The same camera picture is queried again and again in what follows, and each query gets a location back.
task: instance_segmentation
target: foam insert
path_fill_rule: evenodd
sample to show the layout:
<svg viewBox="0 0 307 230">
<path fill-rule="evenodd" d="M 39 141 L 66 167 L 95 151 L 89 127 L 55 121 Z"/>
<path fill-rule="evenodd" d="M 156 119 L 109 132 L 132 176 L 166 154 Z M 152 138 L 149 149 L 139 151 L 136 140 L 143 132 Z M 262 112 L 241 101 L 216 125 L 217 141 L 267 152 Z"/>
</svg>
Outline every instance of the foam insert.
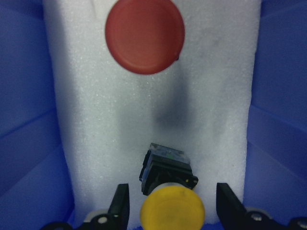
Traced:
<svg viewBox="0 0 307 230">
<path fill-rule="evenodd" d="M 104 26 L 115 0 L 43 2 L 76 225 L 108 208 L 119 183 L 130 186 L 129 227 L 140 225 L 138 177 L 151 142 L 190 157 L 207 223 L 218 221 L 217 182 L 242 200 L 260 2 L 174 0 L 184 47 L 154 75 L 133 74 L 110 55 Z"/>
</svg>

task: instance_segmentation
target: blue plastic wall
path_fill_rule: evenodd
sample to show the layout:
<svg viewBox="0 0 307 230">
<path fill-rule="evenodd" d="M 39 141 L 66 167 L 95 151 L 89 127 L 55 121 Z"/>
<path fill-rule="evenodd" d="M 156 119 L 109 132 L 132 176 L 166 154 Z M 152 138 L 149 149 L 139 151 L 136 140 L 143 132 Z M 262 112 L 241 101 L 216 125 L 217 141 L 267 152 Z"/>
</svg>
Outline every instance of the blue plastic wall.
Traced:
<svg viewBox="0 0 307 230">
<path fill-rule="evenodd" d="M 262 3 L 248 118 L 246 206 L 307 216 L 307 1 Z"/>
<path fill-rule="evenodd" d="M 0 229 L 36 230 L 72 210 L 41 2 L 0 0 Z"/>
<path fill-rule="evenodd" d="M 307 216 L 306 22 L 306 0 L 262 3 L 244 203 L 284 224 Z M 0 0 L 0 229 L 68 221 L 73 208 L 41 0 Z"/>
</svg>

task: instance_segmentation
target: white foam block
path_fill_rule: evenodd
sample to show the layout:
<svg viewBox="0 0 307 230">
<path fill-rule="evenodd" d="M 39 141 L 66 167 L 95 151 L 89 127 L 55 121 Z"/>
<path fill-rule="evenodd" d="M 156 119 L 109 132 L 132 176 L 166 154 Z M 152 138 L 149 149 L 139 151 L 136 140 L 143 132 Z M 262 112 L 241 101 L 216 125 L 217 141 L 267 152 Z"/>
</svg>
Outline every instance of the white foam block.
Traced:
<svg viewBox="0 0 307 230">
<path fill-rule="evenodd" d="M 217 182 L 243 197 L 246 129 L 260 0 L 175 0 L 186 39 L 155 75 L 120 67 L 104 27 L 115 0 L 45 0 L 62 142 L 76 224 L 130 185 L 130 228 L 146 198 L 138 180 L 151 142 L 183 150 L 199 178 L 206 222 L 218 221 Z"/>
</svg>

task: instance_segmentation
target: yellow button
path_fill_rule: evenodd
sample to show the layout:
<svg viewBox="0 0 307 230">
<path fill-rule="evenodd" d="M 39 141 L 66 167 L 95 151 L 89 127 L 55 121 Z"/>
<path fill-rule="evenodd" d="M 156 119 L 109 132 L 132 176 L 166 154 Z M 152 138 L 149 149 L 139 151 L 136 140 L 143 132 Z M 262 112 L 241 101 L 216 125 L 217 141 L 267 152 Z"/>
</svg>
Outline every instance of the yellow button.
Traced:
<svg viewBox="0 0 307 230">
<path fill-rule="evenodd" d="M 144 230 L 200 230 L 205 208 L 192 190 L 169 186 L 147 197 L 140 218 Z"/>
</svg>

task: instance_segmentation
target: red button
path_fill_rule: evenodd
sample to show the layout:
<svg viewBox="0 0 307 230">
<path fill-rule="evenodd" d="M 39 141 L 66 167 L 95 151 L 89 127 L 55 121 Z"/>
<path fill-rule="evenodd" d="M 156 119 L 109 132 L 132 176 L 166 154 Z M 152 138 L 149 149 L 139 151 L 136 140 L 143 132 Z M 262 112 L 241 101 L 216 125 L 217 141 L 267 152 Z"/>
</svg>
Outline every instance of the red button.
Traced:
<svg viewBox="0 0 307 230">
<path fill-rule="evenodd" d="M 181 14 L 170 0 L 119 0 L 106 21 L 113 58 L 139 74 L 169 67 L 179 57 L 184 36 Z"/>
</svg>

